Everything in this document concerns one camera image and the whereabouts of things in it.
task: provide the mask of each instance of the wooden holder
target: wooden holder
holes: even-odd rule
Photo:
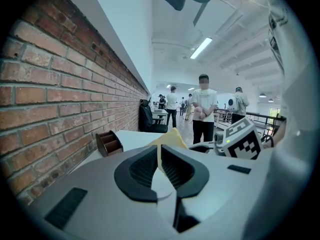
[[[102,134],[97,133],[95,140],[98,151],[103,157],[112,156],[124,151],[124,147],[112,130]]]

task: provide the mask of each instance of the black chair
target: black chair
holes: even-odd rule
[[[146,99],[140,100],[139,129],[141,132],[165,134],[168,131],[168,126],[165,124],[158,124],[158,122],[162,120],[163,118],[152,117],[149,101]]]

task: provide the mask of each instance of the brick wall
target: brick wall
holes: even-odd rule
[[[1,52],[0,165],[30,204],[95,148],[95,134],[138,130],[147,93],[68,0],[36,0]]]

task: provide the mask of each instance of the floor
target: floor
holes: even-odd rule
[[[193,131],[193,123],[192,123],[192,118],[193,116],[191,115],[189,120],[190,122],[185,121],[186,114],[182,116],[179,115],[179,113],[176,114],[176,127],[179,130],[181,137],[185,144],[187,145],[192,145],[194,142],[194,131]],[[168,132],[172,130],[172,118],[170,117],[169,120],[169,125],[168,125]],[[213,134],[215,134],[216,131],[222,131],[219,128],[214,128]]]

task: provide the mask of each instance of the desk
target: desk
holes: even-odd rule
[[[161,111],[161,112],[155,112],[154,109],[151,110],[152,117],[153,117],[153,118],[157,118],[158,116],[164,116],[164,117],[165,117],[164,124],[166,125],[166,124],[167,124],[168,112],[165,111],[164,109],[156,109],[156,110],[159,110],[159,111]]]
[[[141,131],[131,131],[131,130],[119,130],[115,133],[115,135],[119,138],[120,142],[123,146],[123,151],[133,150],[137,148],[144,147],[148,145],[150,142],[158,139],[162,136],[163,133],[152,133],[152,132],[141,132]],[[100,159],[104,158],[98,149],[93,151],[85,160],[83,160],[76,168],[74,168],[72,172],[74,172],[79,167]]]

